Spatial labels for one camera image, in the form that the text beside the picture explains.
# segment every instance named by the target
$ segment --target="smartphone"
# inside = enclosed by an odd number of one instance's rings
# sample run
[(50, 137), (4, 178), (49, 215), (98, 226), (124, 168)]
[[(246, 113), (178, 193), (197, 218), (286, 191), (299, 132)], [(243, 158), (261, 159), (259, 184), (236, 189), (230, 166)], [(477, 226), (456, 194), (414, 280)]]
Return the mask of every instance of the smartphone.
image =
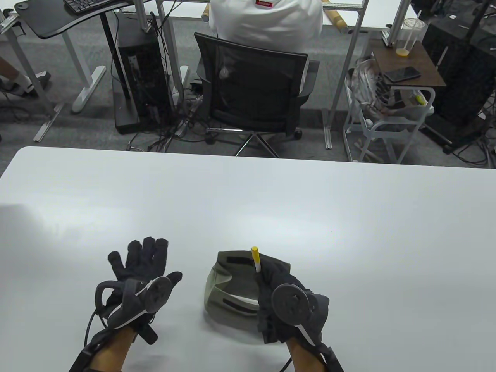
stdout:
[(393, 83), (399, 83), (400, 81), (416, 79), (420, 77), (420, 72), (412, 66), (399, 68), (397, 70), (385, 72), (384, 75), (391, 80)]

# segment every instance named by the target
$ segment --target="olive green bag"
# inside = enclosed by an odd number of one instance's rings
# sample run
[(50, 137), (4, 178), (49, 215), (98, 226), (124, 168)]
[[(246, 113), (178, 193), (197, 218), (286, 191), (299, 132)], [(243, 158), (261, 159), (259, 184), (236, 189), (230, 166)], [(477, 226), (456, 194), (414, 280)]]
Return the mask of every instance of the olive green bag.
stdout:
[[(260, 255), (285, 266), (290, 264), (276, 258)], [(205, 309), (215, 319), (250, 321), (256, 325), (258, 286), (255, 266), (249, 250), (219, 252), (217, 262), (208, 275), (205, 286)]]

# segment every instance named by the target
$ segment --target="wrist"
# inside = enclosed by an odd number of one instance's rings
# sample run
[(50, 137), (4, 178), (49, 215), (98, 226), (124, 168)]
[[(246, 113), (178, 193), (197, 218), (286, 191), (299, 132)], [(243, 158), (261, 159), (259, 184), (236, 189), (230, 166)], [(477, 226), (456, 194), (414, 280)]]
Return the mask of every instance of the wrist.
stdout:
[(124, 327), (92, 359), (89, 368), (98, 372), (120, 372), (136, 332)]
[(295, 337), (286, 341), (286, 345), (293, 359), (296, 372), (323, 372), (324, 364), (322, 359), (318, 358), (310, 351), (305, 349)]

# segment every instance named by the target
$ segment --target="carpet floor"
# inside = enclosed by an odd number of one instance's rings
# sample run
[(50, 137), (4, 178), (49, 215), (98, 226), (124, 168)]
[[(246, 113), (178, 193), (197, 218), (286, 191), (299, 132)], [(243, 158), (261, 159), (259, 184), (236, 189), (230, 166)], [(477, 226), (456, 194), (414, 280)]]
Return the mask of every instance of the carpet floor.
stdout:
[[(114, 17), (109, 15), (109, 22), (115, 28)], [(189, 65), (194, 72), (200, 53), (193, 33), (195, 31), (209, 33), (208, 25), (195, 21), (174, 21), (175, 34), (181, 65)], [(96, 66), (105, 65), (107, 72), (94, 91), (85, 108), (79, 114), (71, 112), (70, 107), (79, 94), (82, 85), (61, 36), (48, 40), (38, 39), (32, 31), (24, 27), (27, 35), (19, 37), (21, 47), (25, 51), (35, 71), (48, 70), (52, 74), (48, 97), (52, 102), (66, 103), (59, 117), (46, 134), (41, 143), (35, 143), (32, 138), (44, 121), (43, 108), (37, 99), (21, 99), (9, 95), (9, 101), (0, 95), (0, 175), (8, 166), (12, 157), (25, 146), (75, 147), (93, 149), (125, 150), (132, 135), (120, 135), (114, 128), (112, 86), (109, 68), (111, 55), (99, 18), (92, 18), (71, 30), (86, 57), (91, 70)], [(334, 29), (325, 28), (319, 40), (309, 45), (309, 56), (321, 61), (315, 89), (308, 102), (303, 106), (301, 128), (303, 138), (299, 141), (284, 136), (275, 136), (270, 140), (274, 149), (283, 158), (347, 161), (341, 135), (345, 116), (346, 103), (341, 97), (338, 105), (338, 115), (333, 123), (332, 150), (324, 147), (322, 118), (320, 110), (329, 108), (334, 97), (337, 80), (348, 49), (350, 36), (339, 35)], [(361, 55), (366, 38), (360, 35), (355, 50), (355, 58)], [(0, 40), (0, 56), (14, 66), (20, 63), (7, 41)], [(12, 110), (11, 104), (25, 108), (24, 112)], [(199, 137), (187, 133), (187, 139)], [(139, 135), (133, 145), (146, 148), (156, 140), (150, 134)], [(213, 144), (205, 142), (189, 143), (173, 141), (169, 152), (233, 155), (243, 140), (238, 136), (223, 136)], [(377, 151), (385, 151), (377, 144)], [(481, 154), (477, 148), (466, 151), (465, 156), (477, 160)], [(249, 146), (244, 156), (269, 156), (265, 150), (255, 144)], [(453, 155), (443, 154), (441, 148), (430, 139), (419, 133), (404, 160), (405, 164), (465, 167), (466, 164)]]

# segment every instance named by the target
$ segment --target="red label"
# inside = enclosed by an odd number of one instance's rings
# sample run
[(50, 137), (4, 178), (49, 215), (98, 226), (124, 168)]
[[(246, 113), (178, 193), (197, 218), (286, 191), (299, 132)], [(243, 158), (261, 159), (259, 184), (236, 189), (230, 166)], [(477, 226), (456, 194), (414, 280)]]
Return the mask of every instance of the red label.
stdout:
[(261, 0), (256, 0), (255, 4), (260, 5), (260, 6), (266, 6), (267, 8), (272, 8), (272, 6), (273, 6), (273, 3), (268, 2), (268, 1), (261, 1)]

